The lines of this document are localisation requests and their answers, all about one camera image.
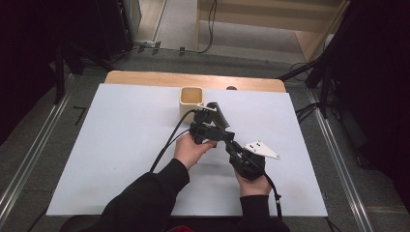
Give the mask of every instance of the black jacket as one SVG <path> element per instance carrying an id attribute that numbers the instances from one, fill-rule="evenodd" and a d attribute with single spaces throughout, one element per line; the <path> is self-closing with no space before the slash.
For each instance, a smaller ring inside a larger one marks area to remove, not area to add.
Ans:
<path id="1" fill-rule="evenodd" d="M 180 190 L 190 181 L 187 168 L 173 159 L 160 173 L 145 173 L 112 199 L 97 223 L 82 230 L 91 231 L 167 231 L 183 223 L 201 231 L 289 231 L 277 218 L 270 218 L 268 195 L 241 197 L 242 220 L 227 218 L 170 219 Z"/>

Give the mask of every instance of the person's left hand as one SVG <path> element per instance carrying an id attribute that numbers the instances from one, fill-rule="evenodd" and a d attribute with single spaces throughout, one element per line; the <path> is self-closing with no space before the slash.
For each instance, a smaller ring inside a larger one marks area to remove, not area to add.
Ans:
<path id="1" fill-rule="evenodd" d="M 248 180 L 243 178 L 239 173 L 235 171 L 236 179 L 238 180 L 241 196 L 249 195 L 269 195 L 272 190 L 268 180 L 265 176 L 260 176 L 255 180 Z"/>
<path id="2" fill-rule="evenodd" d="M 199 159 L 204 155 L 209 149 L 215 147 L 217 141 L 208 141 L 203 144 L 195 144 L 190 133 L 182 135 L 177 139 L 175 146 L 174 158 L 179 160 L 187 170 L 190 170 Z"/>

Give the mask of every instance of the wooden table edge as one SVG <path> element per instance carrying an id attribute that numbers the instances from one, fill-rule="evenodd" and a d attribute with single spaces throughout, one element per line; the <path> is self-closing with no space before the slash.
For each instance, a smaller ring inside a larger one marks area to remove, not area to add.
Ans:
<path id="1" fill-rule="evenodd" d="M 210 89 L 226 89 L 234 86 L 238 90 L 286 93 L 281 80 L 255 77 L 204 75 L 175 72 L 109 72 L 105 84 L 134 84 L 150 86 L 197 86 Z"/>

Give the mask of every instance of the wooden table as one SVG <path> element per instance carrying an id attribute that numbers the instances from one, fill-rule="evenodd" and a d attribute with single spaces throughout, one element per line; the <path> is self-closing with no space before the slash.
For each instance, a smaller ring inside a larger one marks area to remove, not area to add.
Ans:
<path id="1" fill-rule="evenodd" d="M 200 75 L 170 72 L 109 72 L 106 84 L 136 84 L 153 86 L 197 86 L 210 89 L 226 89 L 234 86 L 238 90 L 286 93 L 284 84 L 277 79 Z"/>
<path id="2" fill-rule="evenodd" d="M 196 44 L 199 21 L 208 21 L 214 3 L 197 1 Z M 293 30 L 305 59 L 310 61 L 336 31 L 348 5 L 349 0 L 218 0 L 215 21 Z"/>

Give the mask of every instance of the black sleeve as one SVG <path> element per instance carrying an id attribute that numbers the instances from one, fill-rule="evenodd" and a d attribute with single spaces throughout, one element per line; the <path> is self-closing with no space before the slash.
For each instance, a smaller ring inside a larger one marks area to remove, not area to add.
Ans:
<path id="1" fill-rule="evenodd" d="M 243 219 L 238 223 L 238 231 L 290 231 L 277 217 L 270 218 L 269 195 L 250 195 L 241 197 Z"/>
<path id="2" fill-rule="evenodd" d="M 90 231 L 162 231 L 179 191 L 190 181 L 177 159 L 158 174 L 145 173 L 112 199 Z"/>

